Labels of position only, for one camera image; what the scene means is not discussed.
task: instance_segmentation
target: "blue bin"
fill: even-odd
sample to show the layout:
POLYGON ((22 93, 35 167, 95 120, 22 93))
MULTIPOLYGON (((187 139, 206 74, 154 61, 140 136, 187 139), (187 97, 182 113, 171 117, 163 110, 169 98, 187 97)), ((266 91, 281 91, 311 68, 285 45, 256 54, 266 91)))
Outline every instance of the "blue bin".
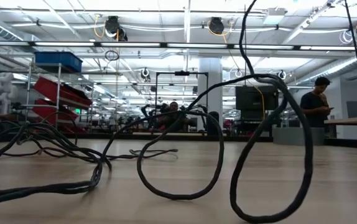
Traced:
POLYGON ((48 72, 57 73, 60 63, 62 73, 81 72, 82 60, 71 52, 35 52, 36 66, 48 72))

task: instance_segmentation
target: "wooden table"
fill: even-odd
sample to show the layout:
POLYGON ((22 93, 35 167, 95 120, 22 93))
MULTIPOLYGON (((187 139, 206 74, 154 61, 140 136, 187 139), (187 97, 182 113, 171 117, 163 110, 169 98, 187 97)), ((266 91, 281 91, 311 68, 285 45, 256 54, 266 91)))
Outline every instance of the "wooden table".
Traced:
POLYGON ((337 138, 336 126, 338 125, 357 126, 357 118, 330 119, 330 120, 326 120, 325 124, 329 125, 330 137, 337 138))
MULTIPOLYGON (((102 151, 107 141, 80 139, 79 145, 102 151)), ((141 149, 148 141, 116 141, 109 154, 141 149)), ((0 203, 0 224, 243 224, 229 200, 231 175, 245 142, 226 142, 220 179, 206 196, 171 201, 146 189, 136 161, 113 161, 100 184, 88 194, 36 194, 0 203)), ((151 149, 178 149, 178 159, 163 155, 143 162, 144 175, 158 189, 189 194, 209 183, 218 143, 161 141, 151 149)), ((357 149, 314 147, 314 175, 303 205, 283 224, 357 223, 357 149)), ((36 150, 31 142, 11 153, 36 150)), ((0 158, 0 189, 88 180, 94 169, 78 159, 45 154, 0 158)), ((256 143, 238 182, 238 204, 252 215, 270 215, 286 208, 300 187, 304 147, 256 143)))

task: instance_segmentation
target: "black t-shirt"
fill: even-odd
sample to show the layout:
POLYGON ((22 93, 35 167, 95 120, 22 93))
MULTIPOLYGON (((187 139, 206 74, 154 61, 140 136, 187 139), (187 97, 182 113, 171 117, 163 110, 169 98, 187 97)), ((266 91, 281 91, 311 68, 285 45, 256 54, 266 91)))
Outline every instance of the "black t-shirt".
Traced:
MULTIPOLYGON (((312 110, 321 106, 326 105, 319 96, 312 92, 304 94, 300 102, 300 107, 305 110, 312 110)), ((325 125, 323 122, 328 119, 328 116, 323 113, 306 114, 305 117, 308 119, 308 123, 312 128, 324 128, 325 125)))

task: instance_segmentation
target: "black monitor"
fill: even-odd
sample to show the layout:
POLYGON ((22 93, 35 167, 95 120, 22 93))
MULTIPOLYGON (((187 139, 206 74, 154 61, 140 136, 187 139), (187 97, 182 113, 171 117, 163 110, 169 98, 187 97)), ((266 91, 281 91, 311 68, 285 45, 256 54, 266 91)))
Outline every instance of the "black monitor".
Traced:
MULTIPOLYGON (((278 90, 274 86, 257 87, 264 98, 264 109, 274 110, 278 107, 278 90)), ((239 86, 235 88, 237 110, 261 110, 262 96, 253 86, 239 86)))

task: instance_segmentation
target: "pillar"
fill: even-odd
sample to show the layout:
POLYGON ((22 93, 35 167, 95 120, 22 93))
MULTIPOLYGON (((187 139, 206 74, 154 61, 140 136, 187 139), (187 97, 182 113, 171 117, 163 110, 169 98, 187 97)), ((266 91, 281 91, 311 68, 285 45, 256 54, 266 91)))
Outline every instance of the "pillar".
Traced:
MULTIPOLYGON (((221 83, 223 81, 223 69, 220 58, 200 58, 198 72, 208 72, 208 86, 221 83)), ((206 91, 206 76, 198 75, 198 95, 206 91)), ((198 104, 206 106, 206 96, 198 104)), ((208 111, 216 111, 219 114, 220 127, 223 127, 223 87, 218 87, 208 94, 208 111)), ((198 130, 204 129, 202 119, 198 118, 198 130)))

